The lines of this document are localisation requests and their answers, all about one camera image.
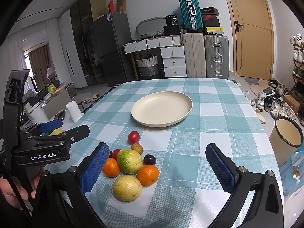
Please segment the orange tangerine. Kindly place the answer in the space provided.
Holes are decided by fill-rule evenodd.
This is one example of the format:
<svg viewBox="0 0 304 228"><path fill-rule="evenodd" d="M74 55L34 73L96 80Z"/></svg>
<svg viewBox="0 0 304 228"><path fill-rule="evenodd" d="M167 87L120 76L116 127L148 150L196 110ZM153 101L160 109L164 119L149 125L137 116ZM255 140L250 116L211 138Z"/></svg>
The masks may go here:
<svg viewBox="0 0 304 228"><path fill-rule="evenodd" d="M137 172L137 179L143 186L151 186L159 178L159 170L155 165L144 165Z"/></svg>
<svg viewBox="0 0 304 228"><path fill-rule="evenodd" d="M117 163L117 160L114 158L108 158L106 161L104 167L103 167L103 173L105 176L109 178L117 177L121 172L121 169Z"/></svg>

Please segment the yellow wrinkled passion fruit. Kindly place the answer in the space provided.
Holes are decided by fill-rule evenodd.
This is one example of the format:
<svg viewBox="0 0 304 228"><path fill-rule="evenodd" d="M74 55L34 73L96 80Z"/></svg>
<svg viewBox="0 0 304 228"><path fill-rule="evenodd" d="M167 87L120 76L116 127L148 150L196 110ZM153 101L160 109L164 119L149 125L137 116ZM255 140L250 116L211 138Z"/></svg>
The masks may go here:
<svg viewBox="0 0 304 228"><path fill-rule="evenodd" d="M133 176L118 177L113 184L114 196L122 202L136 200L142 192L142 184Z"/></svg>

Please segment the green yellow passion fruit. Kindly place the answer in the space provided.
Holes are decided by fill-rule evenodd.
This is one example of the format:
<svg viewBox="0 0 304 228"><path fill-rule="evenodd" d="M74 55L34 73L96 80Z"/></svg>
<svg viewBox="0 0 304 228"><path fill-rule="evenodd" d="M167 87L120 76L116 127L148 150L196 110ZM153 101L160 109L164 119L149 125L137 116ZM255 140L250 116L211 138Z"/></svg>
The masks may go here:
<svg viewBox="0 0 304 228"><path fill-rule="evenodd" d="M132 149L120 150L117 154L117 163L126 174L136 174L143 165L141 155Z"/></svg>

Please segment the white paper roll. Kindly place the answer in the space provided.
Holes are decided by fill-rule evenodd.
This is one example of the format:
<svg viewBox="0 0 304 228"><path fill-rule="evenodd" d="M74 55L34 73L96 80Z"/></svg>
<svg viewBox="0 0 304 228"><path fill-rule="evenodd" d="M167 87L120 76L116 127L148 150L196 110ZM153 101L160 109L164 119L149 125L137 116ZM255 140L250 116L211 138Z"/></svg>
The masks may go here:
<svg viewBox="0 0 304 228"><path fill-rule="evenodd" d="M76 101L68 102L65 106L66 110L70 114L70 117L73 121L73 123L76 123L82 116L82 112L80 111Z"/></svg>

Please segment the red cherry tomato near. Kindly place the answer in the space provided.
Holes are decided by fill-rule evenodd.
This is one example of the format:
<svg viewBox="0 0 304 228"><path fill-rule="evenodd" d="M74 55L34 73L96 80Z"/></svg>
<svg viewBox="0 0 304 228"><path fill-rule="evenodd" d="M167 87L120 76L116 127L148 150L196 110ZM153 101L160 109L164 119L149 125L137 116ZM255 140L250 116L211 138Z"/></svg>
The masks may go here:
<svg viewBox="0 0 304 228"><path fill-rule="evenodd" d="M112 151L112 158L115 159L117 161L117 156L118 156L118 153L121 151L121 149L115 149Z"/></svg>

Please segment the red cherry tomato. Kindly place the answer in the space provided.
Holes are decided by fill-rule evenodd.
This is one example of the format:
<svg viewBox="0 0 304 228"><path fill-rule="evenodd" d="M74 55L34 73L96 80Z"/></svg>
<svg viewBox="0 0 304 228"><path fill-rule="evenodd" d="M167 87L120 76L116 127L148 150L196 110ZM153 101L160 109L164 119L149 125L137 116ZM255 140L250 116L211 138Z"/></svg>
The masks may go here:
<svg viewBox="0 0 304 228"><path fill-rule="evenodd" d="M118 153L121 151L121 149L115 149L112 151L112 158L115 159L117 161L117 156L118 156Z"/></svg>
<svg viewBox="0 0 304 228"><path fill-rule="evenodd" d="M139 142L139 140L140 140L140 135L137 131L132 131L132 132L129 133L128 142L130 144L136 144L136 143Z"/></svg>

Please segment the teal checked tablecloth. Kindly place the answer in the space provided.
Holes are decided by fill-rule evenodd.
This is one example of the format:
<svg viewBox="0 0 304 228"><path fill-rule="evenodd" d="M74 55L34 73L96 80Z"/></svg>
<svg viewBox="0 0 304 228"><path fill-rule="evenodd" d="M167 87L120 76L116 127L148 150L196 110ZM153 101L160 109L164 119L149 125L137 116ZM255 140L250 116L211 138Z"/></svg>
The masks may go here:
<svg viewBox="0 0 304 228"><path fill-rule="evenodd" d="M133 105L160 91L187 94L193 108L180 123L167 128L146 128L132 118ZM251 172L279 168L254 109L235 83L225 79L159 79L119 85L78 121L90 134L72 145L68 161L49 165L53 173L78 165L96 146L128 149L128 135L140 134L144 154L153 155L160 175L132 202L118 201L114 179L101 174L87 199L107 227L208 227L229 194L223 191L205 157L215 143L238 166Z"/></svg>

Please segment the brown longan far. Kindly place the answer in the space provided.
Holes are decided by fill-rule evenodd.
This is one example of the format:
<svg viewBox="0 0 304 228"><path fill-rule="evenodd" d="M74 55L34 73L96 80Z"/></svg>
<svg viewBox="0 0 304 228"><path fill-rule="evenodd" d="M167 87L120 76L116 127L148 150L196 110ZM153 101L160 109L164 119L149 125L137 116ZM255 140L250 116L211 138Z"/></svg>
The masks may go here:
<svg viewBox="0 0 304 228"><path fill-rule="evenodd" d="M143 147L139 143L132 144L131 149L137 151L139 154L143 153Z"/></svg>

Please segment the red cherry tomato far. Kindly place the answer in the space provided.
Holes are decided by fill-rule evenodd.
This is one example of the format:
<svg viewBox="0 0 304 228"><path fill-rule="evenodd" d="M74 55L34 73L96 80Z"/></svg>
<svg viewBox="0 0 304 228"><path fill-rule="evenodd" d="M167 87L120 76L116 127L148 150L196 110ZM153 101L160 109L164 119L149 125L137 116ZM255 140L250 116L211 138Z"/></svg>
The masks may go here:
<svg viewBox="0 0 304 228"><path fill-rule="evenodd" d="M132 131L132 132L129 133L128 142L130 144L136 144L136 143L139 142L139 140L140 140L140 135L137 131Z"/></svg>

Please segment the dark purple plum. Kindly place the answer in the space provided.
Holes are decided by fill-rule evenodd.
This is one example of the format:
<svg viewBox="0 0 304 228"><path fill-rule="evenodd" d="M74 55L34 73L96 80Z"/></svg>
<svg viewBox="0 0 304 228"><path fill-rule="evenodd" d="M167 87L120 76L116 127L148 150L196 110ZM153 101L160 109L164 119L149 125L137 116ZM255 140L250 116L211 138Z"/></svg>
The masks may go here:
<svg viewBox="0 0 304 228"><path fill-rule="evenodd" d="M145 155L143 161L145 165L155 165L157 162L156 158L151 154Z"/></svg>

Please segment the cream bin black rim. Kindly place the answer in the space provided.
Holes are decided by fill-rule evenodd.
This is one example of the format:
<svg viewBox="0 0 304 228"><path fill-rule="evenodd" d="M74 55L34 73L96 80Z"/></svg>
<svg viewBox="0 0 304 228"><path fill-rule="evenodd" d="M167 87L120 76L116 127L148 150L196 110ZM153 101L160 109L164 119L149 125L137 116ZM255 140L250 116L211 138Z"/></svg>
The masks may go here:
<svg viewBox="0 0 304 228"><path fill-rule="evenodd" d="M303 144L303 132L296 121L285 116L278 116L269 136L278 167L283 166Z"/></svg>

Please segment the cream round plate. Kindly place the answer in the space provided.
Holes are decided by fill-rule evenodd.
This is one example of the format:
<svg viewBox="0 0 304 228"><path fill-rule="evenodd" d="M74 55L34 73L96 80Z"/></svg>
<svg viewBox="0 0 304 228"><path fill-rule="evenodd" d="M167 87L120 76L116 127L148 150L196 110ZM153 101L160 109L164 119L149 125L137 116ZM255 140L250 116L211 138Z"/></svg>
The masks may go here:
<svg viewBox="0 0 304 228"><path fill-rule="evenodd" d="M162 91L144 96L132 107L131 115L141 125L163 128L184 120L193 108L191 98L176 91Z"/></svg>

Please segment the black refrigerator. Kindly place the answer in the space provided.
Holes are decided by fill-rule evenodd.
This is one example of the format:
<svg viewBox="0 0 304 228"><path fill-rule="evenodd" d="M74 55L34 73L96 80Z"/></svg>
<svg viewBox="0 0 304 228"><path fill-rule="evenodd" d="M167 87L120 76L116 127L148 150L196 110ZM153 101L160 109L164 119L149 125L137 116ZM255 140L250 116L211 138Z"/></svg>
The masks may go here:
<svg viewBox="0 0 304 228"><path fill-rule="evenodd" d="M95 41L94 53L110 86L135 80L135 72L124 45L132 40L128 17L109 12L91 26Z"/></svg>

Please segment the woven laundry basket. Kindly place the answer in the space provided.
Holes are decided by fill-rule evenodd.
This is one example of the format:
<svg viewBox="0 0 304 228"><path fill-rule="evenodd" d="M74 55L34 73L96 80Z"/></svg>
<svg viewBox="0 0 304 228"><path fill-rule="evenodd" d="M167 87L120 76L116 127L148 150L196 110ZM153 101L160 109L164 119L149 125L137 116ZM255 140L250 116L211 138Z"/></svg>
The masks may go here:
<svg viewBox="0 0 304 228"><path fill-rule="evenodd" d="M143 59L136 60L136 63L143 77L154 76L160 72L157 56L147 54Z"/></svg>

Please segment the dark tall cabinet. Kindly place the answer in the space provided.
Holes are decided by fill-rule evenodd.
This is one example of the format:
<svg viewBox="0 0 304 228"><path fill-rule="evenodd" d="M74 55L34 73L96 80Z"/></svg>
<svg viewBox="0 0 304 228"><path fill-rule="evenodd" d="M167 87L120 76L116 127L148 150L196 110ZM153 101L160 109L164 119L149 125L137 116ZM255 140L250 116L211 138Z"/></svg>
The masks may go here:
<svg viewBox="0 0 304 228"><path fill-rule="evenodd" d="M78 58L87 85L106 83L103 67L96 59L94 36L91 34L93 22L108 12L106 0L78 0L70 8L72 31Z"/></svg>

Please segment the silver aluminium suitcase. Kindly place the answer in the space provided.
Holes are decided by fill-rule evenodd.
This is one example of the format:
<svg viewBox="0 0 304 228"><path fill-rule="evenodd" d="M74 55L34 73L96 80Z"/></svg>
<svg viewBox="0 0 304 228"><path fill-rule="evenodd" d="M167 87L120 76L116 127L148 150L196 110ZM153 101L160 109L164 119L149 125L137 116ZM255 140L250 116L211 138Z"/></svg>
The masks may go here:
<svg viewBox="0 0 304 228"><path fill-rule="evenodd" d="M225 35L205 35L206 77L229 78L229 40Z"/></svg>

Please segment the beige hard suitcase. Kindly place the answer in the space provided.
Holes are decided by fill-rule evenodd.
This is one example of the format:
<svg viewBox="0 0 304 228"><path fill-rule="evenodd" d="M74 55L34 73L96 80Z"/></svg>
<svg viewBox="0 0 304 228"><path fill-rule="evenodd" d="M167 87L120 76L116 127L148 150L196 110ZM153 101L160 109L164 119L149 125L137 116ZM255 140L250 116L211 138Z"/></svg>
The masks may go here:
<svg viewBox="0 0 304 228"><path fill-rule="evenodd" d="M185 65L188 78L206 77L205 40L202 33L182 35Z"/></svg>

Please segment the white drawer desk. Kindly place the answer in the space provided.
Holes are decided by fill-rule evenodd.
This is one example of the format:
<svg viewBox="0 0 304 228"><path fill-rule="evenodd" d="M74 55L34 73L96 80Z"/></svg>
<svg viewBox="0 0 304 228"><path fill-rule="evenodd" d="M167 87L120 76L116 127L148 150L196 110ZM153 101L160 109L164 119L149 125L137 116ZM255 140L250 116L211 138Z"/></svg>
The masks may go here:
<svg viewBox="0 0 304 228"><path fill-rule="evenodd" d="M180 35L137 40L125 44L123 49L126 54L131 55L137 78L179 78L187 76L184 49ZM140 74L136 60L143 59L147 54L158 57L160 72L154 76L143 77Z"/></svg>

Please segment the wooden shoe rack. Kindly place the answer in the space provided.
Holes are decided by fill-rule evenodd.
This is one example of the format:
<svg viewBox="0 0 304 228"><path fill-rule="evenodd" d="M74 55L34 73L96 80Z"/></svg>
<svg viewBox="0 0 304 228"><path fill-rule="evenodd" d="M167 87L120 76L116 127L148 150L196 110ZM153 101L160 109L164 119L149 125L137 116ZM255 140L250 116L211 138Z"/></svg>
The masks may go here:
<svg viewBox="0 0 304 228"><path fill-rule="evenodd" d="M293 63L292 78L294 86L303 85L303 35L296 33L290 37L290 43L293 46Z"/></svg>

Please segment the stacked shoe boxes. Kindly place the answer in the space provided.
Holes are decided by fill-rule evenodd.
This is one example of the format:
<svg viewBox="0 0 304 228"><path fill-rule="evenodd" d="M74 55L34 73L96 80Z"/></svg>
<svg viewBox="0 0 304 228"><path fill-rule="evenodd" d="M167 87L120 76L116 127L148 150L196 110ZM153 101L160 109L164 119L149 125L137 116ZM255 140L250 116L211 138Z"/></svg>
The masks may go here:
<svg viewBox="0 0 304 228"><path fill-rule="evenodd" d="M219 11L215 7L200 9L204 35L223 35L224 29L219 22Z"/></svg>

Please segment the wooden door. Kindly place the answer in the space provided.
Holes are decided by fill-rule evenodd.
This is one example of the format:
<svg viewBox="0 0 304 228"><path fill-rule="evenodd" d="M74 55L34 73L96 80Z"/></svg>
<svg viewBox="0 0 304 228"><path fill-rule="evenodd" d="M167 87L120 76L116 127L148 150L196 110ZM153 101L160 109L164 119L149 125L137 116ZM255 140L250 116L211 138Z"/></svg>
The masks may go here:
<svg viewBox="0 0 304 228"><path fill-rule="evenodd" d="M236 76L268 80L273 73L274 33L267 0L227 0Z"/></svg>

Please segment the teal suitcase on top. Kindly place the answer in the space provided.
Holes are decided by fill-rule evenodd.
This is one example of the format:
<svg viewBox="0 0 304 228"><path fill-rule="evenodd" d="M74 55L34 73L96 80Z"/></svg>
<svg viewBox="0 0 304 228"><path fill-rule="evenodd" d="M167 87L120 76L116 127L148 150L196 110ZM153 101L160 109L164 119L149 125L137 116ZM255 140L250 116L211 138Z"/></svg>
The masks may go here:
<svg viewBox="0 0 304 228"><path fill-rule="evenodd" d="M183 28L187 31L199 31L203 29L203 20L198 0L179 0Z"/></svg>

